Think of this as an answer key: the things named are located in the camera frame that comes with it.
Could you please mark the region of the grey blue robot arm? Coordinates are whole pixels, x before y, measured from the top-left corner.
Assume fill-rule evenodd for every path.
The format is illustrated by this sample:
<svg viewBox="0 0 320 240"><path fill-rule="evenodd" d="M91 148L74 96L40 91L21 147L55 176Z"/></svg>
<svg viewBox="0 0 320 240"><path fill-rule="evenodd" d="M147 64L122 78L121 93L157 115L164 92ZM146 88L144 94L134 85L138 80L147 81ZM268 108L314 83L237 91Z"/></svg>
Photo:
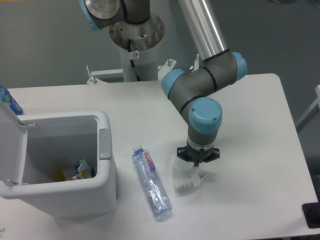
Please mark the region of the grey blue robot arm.
<svg viewBox="0 0 320 240"><path fill-rule="evenodd" d="M93 30L109 29L117 45L126 82L158 79L155 48L164 37L163 21L151 12L148 0L82 0L83 14ZM238 52L231 52L206 0L179 0L186 24L203 65L190 73L172 69L161 88L188 125L187 141L177 156L198 166L220 157L214 147L222 124L222 107L211 94L234 84L248 71Z"/></svg>

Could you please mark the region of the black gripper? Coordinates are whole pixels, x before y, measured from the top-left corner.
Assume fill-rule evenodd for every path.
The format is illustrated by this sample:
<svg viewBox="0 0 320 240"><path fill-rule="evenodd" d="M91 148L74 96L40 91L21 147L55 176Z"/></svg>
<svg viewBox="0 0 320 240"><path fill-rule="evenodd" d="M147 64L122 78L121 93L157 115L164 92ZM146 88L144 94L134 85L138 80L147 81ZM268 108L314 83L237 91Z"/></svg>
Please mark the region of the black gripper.
<svg viewBox="0 0 320 240"><path fill-rule="evenodd" d="M209 163L220 158L220 150L212 147L209 150L195 150L190 146L178 147L177 157L185 162L193 163L194 167L199 167L201 163Z"/></svg>

